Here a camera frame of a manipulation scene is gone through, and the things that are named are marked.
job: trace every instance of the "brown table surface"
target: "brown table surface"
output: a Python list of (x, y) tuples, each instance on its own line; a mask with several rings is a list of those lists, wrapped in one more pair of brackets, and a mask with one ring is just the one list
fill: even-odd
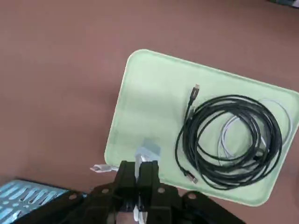
[[(88, 191), (127, 57), (151, 49), (299, 91), (299, 10), (264, 0), (0, 3), (0, 176)], [(267, 203), (216, 199), (249, 224), (298, 223), (298, 135)], [(125, 217), (128, 223), (131, 216)]]

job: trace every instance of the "black cable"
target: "black cable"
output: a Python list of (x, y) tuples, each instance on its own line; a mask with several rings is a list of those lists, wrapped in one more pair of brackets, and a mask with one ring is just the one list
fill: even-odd
[[(184, 124), (175, 145), (175, 159), (183, 174), (193, 182), (197, 181), (194, 175), (183, 168), (178, 161), (178, 145), (181, 137), (187, 160), (212, 188), (229, 190), (247, 186), (265, 178), (277, 166), (282, 150), (281, 132), (274, 115), (254, 99), (241, 95), (226, 95), (204, 102), (195, 109), (191, 116), (188, 116), (197, 93), (198, 86), (193, 89), (190, 96)], [(248, 150), (236, 158), (209, 154), (199, 144), (206, 127), (225, 113), (237, 116), (247, 126), (252, 137), (252, 144)], [(264, 125), (265, 149), (260, 147), (261, 131), (256, 119)], [(203, 155), (214, 162), (207, 161)]]

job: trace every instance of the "green tray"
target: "green tray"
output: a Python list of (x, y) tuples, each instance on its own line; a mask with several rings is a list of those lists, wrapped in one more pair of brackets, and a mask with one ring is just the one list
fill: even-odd
[[(241, 94), (254, 99), (274, 99), (288, 110), (293, 131), (289, 142), (283, 147), (278, 166), (267, 178), (234, 190), (215, 190), (196, 174), (180, 148), (178, 156), (182, 166), (195, 174), (199, 181), (195, 185), (182, 174), (174, 160), (174, 145), (183, 123), (190, 92), (195, 84), (200, 85), (200, 91), (193, 105), (220, 95)], [(284, 138), (288, 130), (287, 116), (276, 104), (264, 104), (277, 118)], [(298, 105), (299, 94), (295, 91), (153, 51), (138, 50), (129, 57), (125, 68), (105, 150), (105, 161), (113, 166), (119, 166), (122, 160), (134, 161), (137, 148), (144, 139), (151, 139), (161, 147), (159, 177), (162, 182), (249, 206), (259, 206), (270, 197), (298, 129)], [(227, 118), (220, 118), (222, 120), (213, 122), (202, 136), (201, 145), (209, 153), (216, 154), (220, 128), (229, 115)], [(232, 150), (239, 150), (249, 141), (243, 124), (237, 123), (228, 132), (227, 145)]]

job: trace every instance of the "cable plug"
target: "cable plug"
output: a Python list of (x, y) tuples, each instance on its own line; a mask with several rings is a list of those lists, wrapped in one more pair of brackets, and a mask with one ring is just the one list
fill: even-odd
[(188, 177), (192, 183), (197, 184), (198, 179), (192, 173), (190, 173), (190, 171), (187, 170), (185, 172), (185, 176)]
[(199, 85), (196, 84), (193, 89), (192, 89), (192, 92), (191, 92), (191, 95), (190, 95), (190, 102), (193, 103), (193, 101), (196, 99), (197, 95), (198, 95), (198, 92), (199, 92)]

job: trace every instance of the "blue metal tray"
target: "blue metal tray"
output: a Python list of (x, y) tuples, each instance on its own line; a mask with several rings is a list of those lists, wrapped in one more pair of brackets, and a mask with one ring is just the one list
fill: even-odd
[(9, 224), (67, 190), (13, 180), (0, 187), (0, 224)]

